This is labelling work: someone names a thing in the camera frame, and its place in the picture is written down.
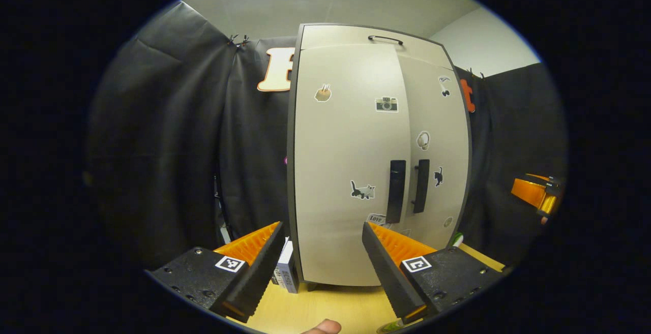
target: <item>ceiling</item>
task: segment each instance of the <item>ceiling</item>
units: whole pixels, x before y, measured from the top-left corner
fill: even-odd
[[[183,0],[225,35],[295,36],[301,23],[379,26],[429,38],[477,9],[474,0]]]

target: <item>white wall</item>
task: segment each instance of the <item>white wall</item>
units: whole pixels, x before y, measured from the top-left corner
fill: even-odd
[[[443,44],[457,67],[479,76],[514,70],[540,60],[529,44],[502,19],[478,8],[441,29],[430,40]]]

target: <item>finger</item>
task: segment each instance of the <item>finger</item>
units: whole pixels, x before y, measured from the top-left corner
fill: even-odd
[[[341,331],[341,324],[334,320],[324,320],[316,327],[303,332],[302,334],[337,334]]]

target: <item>wooden table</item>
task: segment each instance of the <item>wooden table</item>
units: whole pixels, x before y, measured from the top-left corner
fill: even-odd
[[[492,269],[501,271],[504,267],[465,244],[459,248]],[[307,292],[307,285],[300,283],[299,293],[291,294],[269,283],[249,322],[235,322],[269,334],[300,334],[326,318],[341,324],[341,334],[373,334],[382,325],[398,320],[381,286],[319,285]]]

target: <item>orange letter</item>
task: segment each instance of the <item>orange letter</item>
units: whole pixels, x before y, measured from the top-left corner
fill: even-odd
[[[475,112],[475,105],[470,100],[470,94],[472,94],[472,88],[468,86],[468,82],[465,79],[461,79],[461,87],[463,88],[463,95],[465,95],[465,102],[468,105],[469,112]]]
[[[293,66],[291,58],[293,57],[293,48],[270,48],[267,54],[269,66],[264,80],[258,84],[259,91],[287,91],[289,90],[290,81],[287,78]]]

